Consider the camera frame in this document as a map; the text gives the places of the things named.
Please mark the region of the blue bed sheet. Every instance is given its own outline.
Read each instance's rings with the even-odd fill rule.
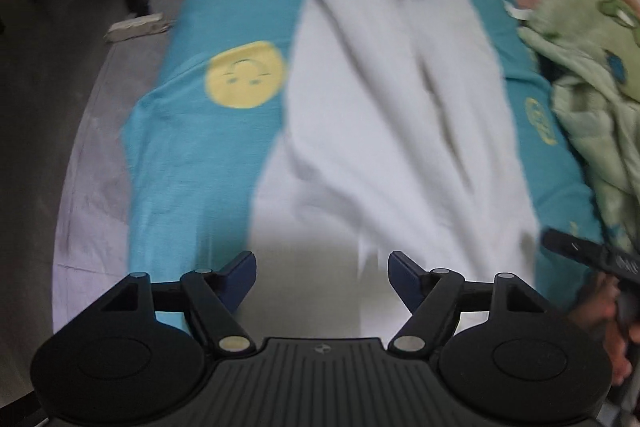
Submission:
[[[593,195],[549,110],[549,83],[502,0],[472,1],[504,69],[540,223],[599,241]],[[220,268],[246,247],[252,194],[282,128],[282,93],[255,107],[220,105],[207,95],[207,68],[213,57],[245,45],[271,46],[267,52],[285,68],[301,3],[185,2],[158,86],[123,131],[133,189],[130,270],[175,280],[196,267]],[[585,274],[572,261],[538,254],[537,288],[560,307],[571,304]]]

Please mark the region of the white cloth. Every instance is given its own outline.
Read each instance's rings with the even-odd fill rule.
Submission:
[[[533,282],[538,224],[470,0],[305,0],[286,89],[254,204],[249,333],[388,341],[408,317],[386,281],[393,250]],[[305,229],[317,242],[297,250]]]

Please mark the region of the dark floor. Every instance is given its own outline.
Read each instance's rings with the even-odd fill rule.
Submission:
[[[66,164],[103,36],[123,0],[0,0],[0,407],[30,391],[51,334],[51,263]]]

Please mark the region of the smiley face print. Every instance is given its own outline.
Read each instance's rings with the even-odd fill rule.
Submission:
[[[218,105],[251,109],[271,100],[279,92],[285,70],[282,56],[273,44],[251,42],[210,60],[205,90]]]

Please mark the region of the yellow circle print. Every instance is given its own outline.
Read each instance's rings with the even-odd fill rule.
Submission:
[[[285,70],[282,56],[273,44],[251,42],[210,60],[205,90],[217,104],[251,109],[267,102],[280,90]]]

